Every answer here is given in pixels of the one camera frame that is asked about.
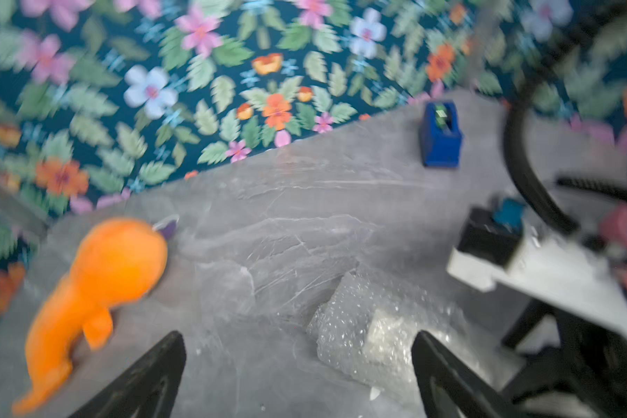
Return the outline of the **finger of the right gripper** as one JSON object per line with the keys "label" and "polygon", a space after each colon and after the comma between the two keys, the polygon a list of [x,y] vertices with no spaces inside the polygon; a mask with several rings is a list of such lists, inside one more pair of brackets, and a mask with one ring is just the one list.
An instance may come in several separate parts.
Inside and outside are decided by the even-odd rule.
{"label": "finger of the right gripper", "polygon": [[606,416],[606,391],[597,369],[603,362],[606,331],[562,309],[532,300],[502,339],[516,348],[546,316],[556,323],[559,346],[546,346],[528,355],[525,366],[504,387],[502,394],[513,404],[537,395],[566,389],[599,417]]}

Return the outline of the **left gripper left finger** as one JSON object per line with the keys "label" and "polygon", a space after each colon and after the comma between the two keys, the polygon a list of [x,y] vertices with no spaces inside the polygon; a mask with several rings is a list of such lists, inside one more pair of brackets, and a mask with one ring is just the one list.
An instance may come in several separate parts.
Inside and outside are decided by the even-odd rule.
{"label": "left gripper left finger", "polygon": [[186,365],[183,335],[172,331],[73,417],[169,417]]}

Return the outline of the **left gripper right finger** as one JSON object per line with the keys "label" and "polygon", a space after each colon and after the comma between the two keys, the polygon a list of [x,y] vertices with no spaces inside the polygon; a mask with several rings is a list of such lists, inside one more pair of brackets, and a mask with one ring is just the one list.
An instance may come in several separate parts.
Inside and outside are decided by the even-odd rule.
{"label": "left gripper right finger", "polygon": [[428,417],[521,417],[475,372],[428,331],[417,333],[412,364]]}

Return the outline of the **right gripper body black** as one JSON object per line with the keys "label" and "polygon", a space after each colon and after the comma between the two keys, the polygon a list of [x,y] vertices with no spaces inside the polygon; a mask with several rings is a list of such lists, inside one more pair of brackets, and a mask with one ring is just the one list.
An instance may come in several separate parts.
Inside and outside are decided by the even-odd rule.
{"label": "right gripper body black", "polygon": [[[614,186],[598,179],[585,179],[571,176],[564,176],[557,179],[557,185],[567,188],[580,189],[590,193],[597,193],[610,196],[620,203],[627,203],[627,190],[620,186]],[[625,254],[618,256],[611,263],[611,273],[620,285],[623,297],[627,301],[627,290],[625,289],[621,274],[625,271],[627,261],[627,250],[620,245],[612,244],[605,240],[600,231],[597,236],[585,240],[583,243],[588,247],[609,249],[623,249]],[[606,395],[611,396],[611,400],[616,402],[620,411],[611,413],[612,417],[627,417],[627,341],[623,337],[606,331],[603,346],[603,362],[598,367],[597,374],[604,385]]]}

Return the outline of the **clear bubble wrap sheet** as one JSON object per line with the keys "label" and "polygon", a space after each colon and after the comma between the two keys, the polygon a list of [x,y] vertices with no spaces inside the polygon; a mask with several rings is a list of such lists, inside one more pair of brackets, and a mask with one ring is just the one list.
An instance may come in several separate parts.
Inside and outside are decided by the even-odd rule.
{"label": "clear bubble wrap sheet", "polygon": [[497,344],[458,306],[370,268],[346,273],[307,331],[321,361],[408,408],[420,401],[411,348],[421,331],[492,386],[507,380]]}

